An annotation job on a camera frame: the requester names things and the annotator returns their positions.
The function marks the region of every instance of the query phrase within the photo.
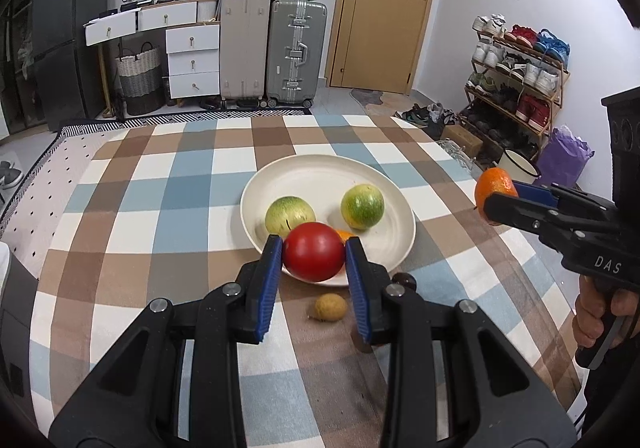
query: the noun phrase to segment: suitcase handle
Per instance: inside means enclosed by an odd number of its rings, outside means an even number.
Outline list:
[[[309,48],[302,42],[299,42],[298,45],[302,48],[302,60],[298,62],[298,66],[304,66],[306,64],[306,57],[309,56]]]

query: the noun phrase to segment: orange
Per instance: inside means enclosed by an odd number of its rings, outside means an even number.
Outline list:
[[[351,232],[346,232],[344,230],[336,230],[336,232],[338,233],[338,235],[340,235],[340,238],[342,239],[342,243],[344,244],[348,239],[351,239],[352,237],[357,237],[357,235],[352,234]]]
[[[487,221],[491,226],[497,226],[500,223],[489,221],[484,213],[484,201],[495,192],[505,193],[515,197],[518,196],[516,187],[513,186],[513,181],[511,181],[511,176],[507,171],[497,167],[489,168],[482,173],[476,183],[476,190],[474,192],[478,213],[482,219]]]

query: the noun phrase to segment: cardboard box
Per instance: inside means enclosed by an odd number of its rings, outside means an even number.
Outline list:
[[[457,143],[465,154],[472,159],[478,155],[482,148],[482,139],[474,136],[460,125],[447,125],[444,127],[444,132],[440,139],[447,138]]]

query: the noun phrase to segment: refrigerator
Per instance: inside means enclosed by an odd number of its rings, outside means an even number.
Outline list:
[[[97,47],[86,46],[84,24],[106,10],[107,0],[33,0],[34,72],[51,131],[105,106]]]

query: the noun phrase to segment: wooden door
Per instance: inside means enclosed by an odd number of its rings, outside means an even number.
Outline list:
[[[344,0],[330,85],[407,91],[428,0]]]

